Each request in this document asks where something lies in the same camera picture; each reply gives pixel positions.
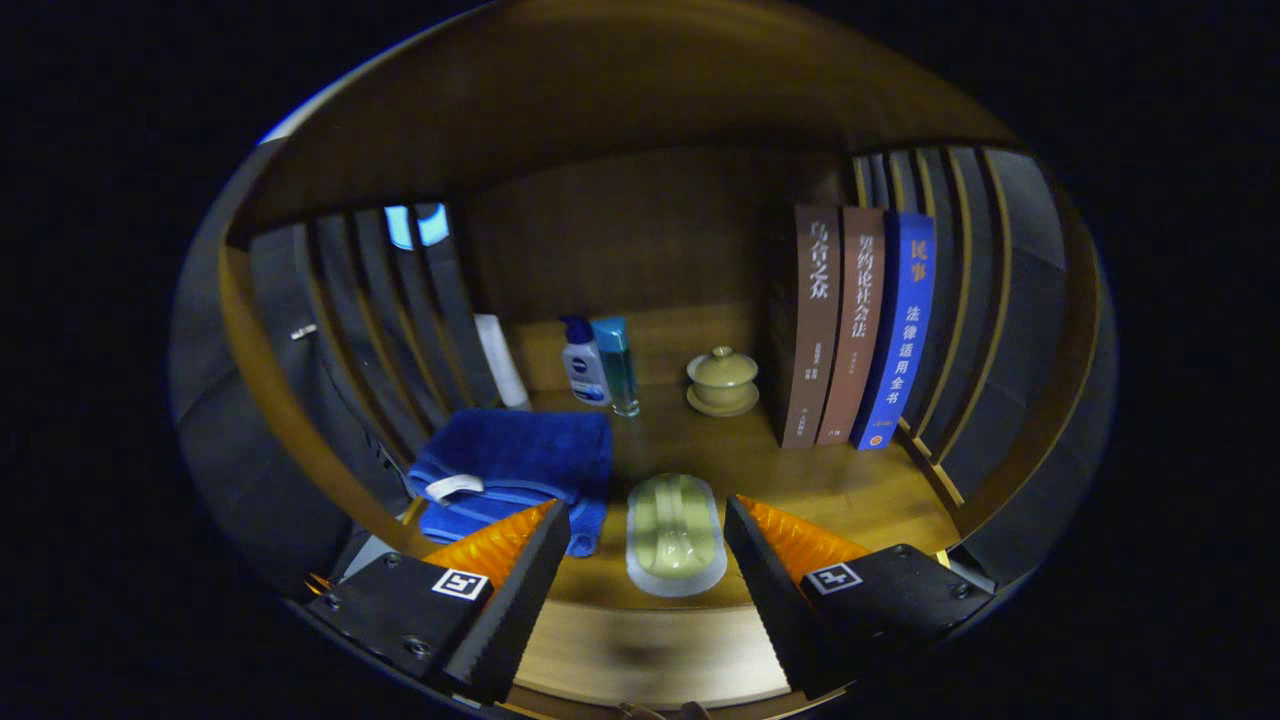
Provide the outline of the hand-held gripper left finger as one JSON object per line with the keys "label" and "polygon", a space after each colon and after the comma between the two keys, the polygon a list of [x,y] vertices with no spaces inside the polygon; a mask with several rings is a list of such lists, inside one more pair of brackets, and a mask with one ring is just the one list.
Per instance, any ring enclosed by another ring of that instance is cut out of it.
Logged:
{"label": "hand-held gripper left finger", "polygon": [[385,552],[306,605],[374,666],[470,706],[504,702],[571,538],[568,505],[525,509],[425,559]]}

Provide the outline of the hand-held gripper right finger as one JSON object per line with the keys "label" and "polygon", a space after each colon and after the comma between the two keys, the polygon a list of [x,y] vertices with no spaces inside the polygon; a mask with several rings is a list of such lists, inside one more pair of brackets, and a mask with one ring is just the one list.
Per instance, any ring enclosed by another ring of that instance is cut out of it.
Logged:
{"label": "hand-held gripper right finger", "polygon": [[817,700],[902,675],[995,594],[910,544],[868,550],[744,495],[724,539],[788,685]]}

